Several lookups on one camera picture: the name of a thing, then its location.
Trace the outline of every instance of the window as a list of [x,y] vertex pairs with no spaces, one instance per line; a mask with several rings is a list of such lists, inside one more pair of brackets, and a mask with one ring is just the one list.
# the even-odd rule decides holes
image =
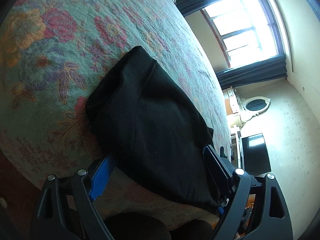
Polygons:
[[282,44],[267,0],[221,0],[203,9],[230,67],[282,54]]

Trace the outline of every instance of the black trousers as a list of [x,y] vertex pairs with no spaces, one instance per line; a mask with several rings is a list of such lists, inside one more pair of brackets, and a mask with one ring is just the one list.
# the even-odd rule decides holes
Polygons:
[[137,213],[118,214],[105,224],[115,240],[207,240],[213,231],[203,220],[192,220],[168,231],[158,219]]

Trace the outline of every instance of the television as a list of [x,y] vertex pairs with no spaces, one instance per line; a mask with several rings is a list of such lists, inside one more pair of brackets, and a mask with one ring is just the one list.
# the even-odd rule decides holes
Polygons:
[[262,133],[242,138],[243,169],[250,175],[271,172],[268,150]]

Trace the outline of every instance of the floral bedspread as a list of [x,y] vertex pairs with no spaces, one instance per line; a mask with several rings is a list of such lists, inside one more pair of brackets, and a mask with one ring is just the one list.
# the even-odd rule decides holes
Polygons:
[[[0,28],[0,148],[41,187],[102,156],[84,105],[110,68],[141,45],[190,97],[230,155],[222,91],[171,0],[17,0]],[[138,211],[175,228],[216,217],[149,192],[115,169],[96,206],[103,218]]]

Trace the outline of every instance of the brown floor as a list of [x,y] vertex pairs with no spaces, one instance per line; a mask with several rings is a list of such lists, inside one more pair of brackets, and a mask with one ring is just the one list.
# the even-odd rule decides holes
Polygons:
[[0,150],[0,197],[7,201],[5,211],[24,239],[29,237],[31,216],[39,194],[40,190],[23,177]]

